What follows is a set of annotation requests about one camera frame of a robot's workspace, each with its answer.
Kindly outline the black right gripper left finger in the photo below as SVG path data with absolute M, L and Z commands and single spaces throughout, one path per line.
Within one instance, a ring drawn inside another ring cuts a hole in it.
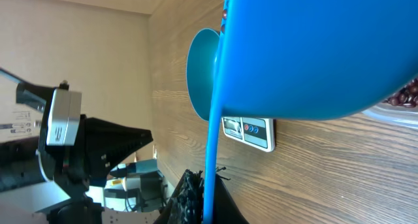
M 185 170 L 167 206 L 154 224 L 201 224 L 203 191 L 202 171 Z

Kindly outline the red beans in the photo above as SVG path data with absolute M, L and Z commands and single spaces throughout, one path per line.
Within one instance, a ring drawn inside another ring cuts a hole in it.
M 395 92 L 384 102 L 403 108 L 417 107 L 417 9 L 396 10 L 388 20 L 386 67 L 391 70 Z

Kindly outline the blue plastic measuring scoop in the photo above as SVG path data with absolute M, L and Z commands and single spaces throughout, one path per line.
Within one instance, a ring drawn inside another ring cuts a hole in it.
M 225 0 L 206 144 L 211 223 L 223 116 L 331 120 L 417 76 L 417 0 Z

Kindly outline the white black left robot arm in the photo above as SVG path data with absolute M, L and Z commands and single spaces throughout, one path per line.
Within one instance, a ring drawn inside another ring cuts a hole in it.
M 2 223 L 151 223 L 158 214 L 107 208 L 88 196 L 110 171 L 149 144 L 147 129 L 89 118 L 68 83 L 46 87 L 2 70 L 16 83 L 16 103 L 39 112 L 39 134 L 1 144 Z

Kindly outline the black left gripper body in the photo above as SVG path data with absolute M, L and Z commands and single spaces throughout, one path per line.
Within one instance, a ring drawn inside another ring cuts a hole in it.
M 39 152 L 43 158 L 55 162 L 52 173 L 55 183 L 71 198 L 82 198 L 88 190 L 88 175 L 84 167 L 84 147 L 73 146 L 47 146 L 48 114 L 54 90 L 58 87 L 40 87 L 39 97 L 43 100 L 42 123 L 39 135 Z

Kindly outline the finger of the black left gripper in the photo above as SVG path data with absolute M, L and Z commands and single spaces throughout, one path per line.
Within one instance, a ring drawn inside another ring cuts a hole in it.
M 85 120 L 85 158 L 91 179 L 105 179 L 132 153 L 153 141 L 148 129 L 125 127 L 97 118 Z

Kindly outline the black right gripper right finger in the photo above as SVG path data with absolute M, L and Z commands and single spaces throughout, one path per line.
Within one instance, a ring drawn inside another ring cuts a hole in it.
M 248 224 L 223 182 L 230 178 L 218 174 L 225 169 L 226 167 L 216 168 L 213 224 Z

